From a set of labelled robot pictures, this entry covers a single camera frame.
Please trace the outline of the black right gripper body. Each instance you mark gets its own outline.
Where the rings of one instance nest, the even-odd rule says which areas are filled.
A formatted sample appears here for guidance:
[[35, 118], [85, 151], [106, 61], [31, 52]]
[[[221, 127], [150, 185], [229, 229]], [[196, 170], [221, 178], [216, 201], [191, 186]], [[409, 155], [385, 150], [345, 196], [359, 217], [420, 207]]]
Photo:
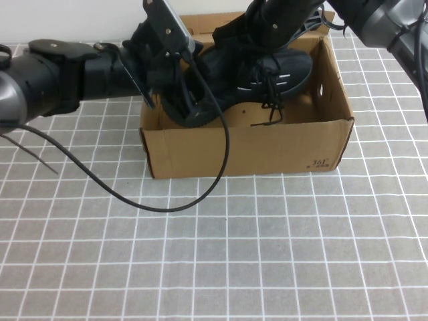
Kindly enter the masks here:
[[249, 36], [258, 47], [282, 47], [323, 3], [317, 0], [253, 1], [245, 12]]

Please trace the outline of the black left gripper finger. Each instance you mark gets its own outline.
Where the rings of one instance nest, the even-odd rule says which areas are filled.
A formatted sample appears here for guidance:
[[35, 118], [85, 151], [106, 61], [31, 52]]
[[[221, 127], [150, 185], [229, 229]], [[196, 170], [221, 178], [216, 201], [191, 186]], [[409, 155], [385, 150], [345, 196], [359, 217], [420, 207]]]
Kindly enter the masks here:
[[163, 110], [174, 123], [196, 124], [196, 108], [184, 75], [150, 75], [149, 86], [160, 95]]
[[182, 73], [182, 113], [196, 115], [203, 111], [203, 101], [207, 97], [203, 69], [196, 58], [190, 60], [189, 67]]

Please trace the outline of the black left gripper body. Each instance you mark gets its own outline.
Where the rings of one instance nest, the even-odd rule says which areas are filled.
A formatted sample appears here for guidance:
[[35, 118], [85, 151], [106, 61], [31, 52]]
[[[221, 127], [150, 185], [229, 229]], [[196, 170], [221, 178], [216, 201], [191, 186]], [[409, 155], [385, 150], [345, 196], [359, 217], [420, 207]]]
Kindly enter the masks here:
[[187, 55], [187, 28], [174, 19], [140, 23], [132, 37], [122, 42], [118, 71], [113, 77], [114, 97], [142, 96], [153, 106], [150, 75], [182, 75], [181, 59]]

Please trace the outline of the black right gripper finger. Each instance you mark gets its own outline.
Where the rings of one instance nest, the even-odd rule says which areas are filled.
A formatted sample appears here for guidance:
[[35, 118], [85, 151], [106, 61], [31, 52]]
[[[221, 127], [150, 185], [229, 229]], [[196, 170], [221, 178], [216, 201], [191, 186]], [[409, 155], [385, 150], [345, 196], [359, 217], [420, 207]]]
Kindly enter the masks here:
[[246, 18], [236, 18], [225, 25], [217, 27], [213, 32], [213, 40], [217, 47], [249, 44]]

